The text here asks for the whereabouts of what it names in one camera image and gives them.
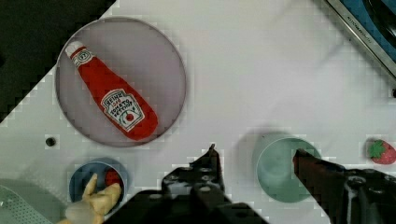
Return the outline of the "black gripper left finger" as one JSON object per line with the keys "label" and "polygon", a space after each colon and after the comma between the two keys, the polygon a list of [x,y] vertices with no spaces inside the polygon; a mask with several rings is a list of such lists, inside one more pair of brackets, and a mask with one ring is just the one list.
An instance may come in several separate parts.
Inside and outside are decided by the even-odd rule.
{"label": "black gripper left finger", "polygon": [[177,167],[162,180],[162,192],[175,199],[189,195],[195,185],[215,187],[224,191],[219,153],[211,144],[207,152],[191,162],[188,167]]}

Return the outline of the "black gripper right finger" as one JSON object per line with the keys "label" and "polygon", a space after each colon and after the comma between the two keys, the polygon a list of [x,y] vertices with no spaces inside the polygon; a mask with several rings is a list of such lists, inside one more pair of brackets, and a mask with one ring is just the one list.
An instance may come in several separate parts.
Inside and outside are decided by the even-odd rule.
{"label": "black gripper right finger", "polygon": [[307,188],[332,224],[347,223],[345,183],[350,172],[344,166],[297,149],[292,159],[294,173]]}

